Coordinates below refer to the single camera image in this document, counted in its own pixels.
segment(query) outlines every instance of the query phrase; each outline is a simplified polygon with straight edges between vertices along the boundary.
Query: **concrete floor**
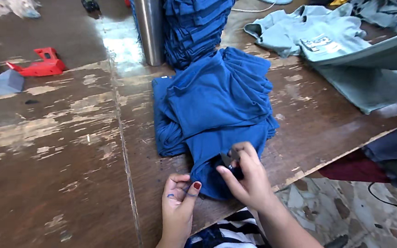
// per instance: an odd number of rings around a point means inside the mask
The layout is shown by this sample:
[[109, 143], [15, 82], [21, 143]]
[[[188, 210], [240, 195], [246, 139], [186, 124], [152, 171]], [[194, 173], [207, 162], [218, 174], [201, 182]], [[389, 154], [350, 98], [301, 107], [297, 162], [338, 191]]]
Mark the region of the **concrete floor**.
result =
[[[302, 178], [277, 195], [322, 245], [346, 234], [347, 248], [397, 248], [397, 207], [374, 198], [368, 184]], [[391, 184], [375, 183], [371, 189], [397, 204], [397, 188]]]

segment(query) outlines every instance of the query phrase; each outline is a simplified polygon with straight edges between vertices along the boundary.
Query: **stainless steel pole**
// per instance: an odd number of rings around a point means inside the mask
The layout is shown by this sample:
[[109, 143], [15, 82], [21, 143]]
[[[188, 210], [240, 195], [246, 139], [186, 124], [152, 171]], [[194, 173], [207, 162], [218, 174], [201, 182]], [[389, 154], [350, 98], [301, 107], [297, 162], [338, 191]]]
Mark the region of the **stainless steel pole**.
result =
[[143, 53], [153, 66], [164, 62], [162, 4], [162, 0], [134, 0]]

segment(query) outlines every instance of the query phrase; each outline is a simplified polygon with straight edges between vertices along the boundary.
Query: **right hand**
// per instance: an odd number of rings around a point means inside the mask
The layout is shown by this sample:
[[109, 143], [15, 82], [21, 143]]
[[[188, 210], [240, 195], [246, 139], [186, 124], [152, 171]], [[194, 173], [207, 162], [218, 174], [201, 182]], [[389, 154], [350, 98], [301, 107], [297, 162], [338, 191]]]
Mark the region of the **right hand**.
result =
[[[235, 198], [260, 213], [269, 212], [278, 199], [273, 194], [266, 170], [261, 164], [255, 148], [250, 142], [236, 143], [232, 147], [240, 156], [239, 166], [244, 178], [238, 181], [224, 166], [218, 166], [217, 171]], [[238, 163], [232, 161], [231, 165], [237, 167]]]

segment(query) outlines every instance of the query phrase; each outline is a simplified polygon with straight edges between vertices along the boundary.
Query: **black cable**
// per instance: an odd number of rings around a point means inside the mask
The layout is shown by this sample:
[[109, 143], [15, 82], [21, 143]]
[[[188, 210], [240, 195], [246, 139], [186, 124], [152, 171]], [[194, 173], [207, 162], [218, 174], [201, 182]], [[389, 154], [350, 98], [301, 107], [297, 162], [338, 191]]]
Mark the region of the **black cable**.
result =
[[389, 203], [389, 202], [386, 202], [386, 201], [384, 201], [384, 200], [381, 200], [381, 199], [379, 199], [375, 194], [373, 194], [372, 191], [370, 190], [370, 187], [371, 187], [373, 184], [374, 184], [374, 183], [371, 183], [371, 184], [367, 187], [369, 193], [370, 193], [372, 196], [374, 196], [376, 199], [380, 200], [380, 201], [383, 202], [383, 203], [386, 203], [386, 204], [389, 204], [389, 205], [392, 205], [392, 206], [397, 206], [397, 204]]

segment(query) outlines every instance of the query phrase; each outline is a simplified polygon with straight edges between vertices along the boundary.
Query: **red plastic object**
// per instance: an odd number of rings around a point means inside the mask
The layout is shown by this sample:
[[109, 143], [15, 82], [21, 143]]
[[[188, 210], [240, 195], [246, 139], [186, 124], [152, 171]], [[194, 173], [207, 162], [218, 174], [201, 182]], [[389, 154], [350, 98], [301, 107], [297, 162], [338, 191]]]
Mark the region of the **red plastic object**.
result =
[[18, 65], [6, 62], [10, 69], [19, 72], [24, 77], [28, 76], [49, 76], [62, 74], [65, 65], [62, 60], [58, 59], [56, 50], [51, 47], [38, 48], [34, 50], [44, 61], [33, 62], [29, 67], [23, 68]]

